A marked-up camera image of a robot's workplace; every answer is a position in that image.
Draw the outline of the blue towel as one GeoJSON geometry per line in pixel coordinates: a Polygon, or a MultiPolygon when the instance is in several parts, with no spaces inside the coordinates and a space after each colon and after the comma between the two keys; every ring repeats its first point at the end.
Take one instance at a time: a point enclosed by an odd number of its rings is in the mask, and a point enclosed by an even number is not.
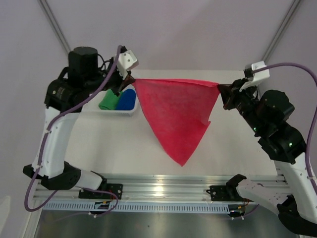
{"type": "Polygon", "coordinates": [[[134,109],[136,92],[133,89],[125,90],[118,99],[115,109],[117,111],[130,111],[134,109]]]}

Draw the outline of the green towel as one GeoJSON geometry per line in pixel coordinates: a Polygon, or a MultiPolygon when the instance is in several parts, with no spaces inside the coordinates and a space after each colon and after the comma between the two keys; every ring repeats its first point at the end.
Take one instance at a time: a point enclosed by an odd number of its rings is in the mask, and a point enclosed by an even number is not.
{"type": "Polygon", "coordinates": [[[113,93],[112,90],[107,90],[104,98],[99,103],[99,109],[101,110],[115,110],[119,97],[113,93]]]}

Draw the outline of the pink towel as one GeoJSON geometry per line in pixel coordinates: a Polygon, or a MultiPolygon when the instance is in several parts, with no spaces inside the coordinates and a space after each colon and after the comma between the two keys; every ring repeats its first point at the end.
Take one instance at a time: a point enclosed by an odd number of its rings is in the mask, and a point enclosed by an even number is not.
{"type": "Polygon", "coordinates": [[[210,124],[218,83],[194,79],[137,79],[142,112],[167,155],[184,166],[210,124]]]}

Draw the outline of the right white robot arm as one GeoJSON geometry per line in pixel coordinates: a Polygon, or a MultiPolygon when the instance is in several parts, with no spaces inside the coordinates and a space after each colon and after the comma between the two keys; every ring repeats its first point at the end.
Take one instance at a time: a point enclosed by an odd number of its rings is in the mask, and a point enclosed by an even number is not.
{"type": "Polygon", "coordinates": [[[281,170],[291,190],[289,195],[273,192],[237,174],[226,183],[226,194],[232,200],[246,198],[276,214],[289,231],[303,236],[317,236],[317,196],[313,173],[305,161],[308,144],[299,130],[288,122],[295,107],[285,93],[266,91],[260,99],[256,87],[242,89],[246,79],[220,84],[223,107],[236,109],[253,130],[258,143],[281,170]]]}

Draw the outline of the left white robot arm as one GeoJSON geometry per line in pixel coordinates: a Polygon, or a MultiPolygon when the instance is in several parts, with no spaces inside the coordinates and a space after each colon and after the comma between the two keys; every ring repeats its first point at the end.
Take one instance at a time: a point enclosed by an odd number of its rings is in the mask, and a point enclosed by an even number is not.
{"type": "Polygon", "coordinates": [[[99,54],[92,47],[76,47],[68,54],[68,66],[52,81],[45,97],[43,138],[34,162],[23,168],[32,180],[40,180],[48,190],[69,190],[74,187],[90,189],[96,198],[107,194],[103,177],[81,170],[65,161],[73,126],[82,108],[102,91],[118,95],[135,80],[131,70],[138,59],[131,50],[119,46],[108,66],[98,65],[99,54]]]}

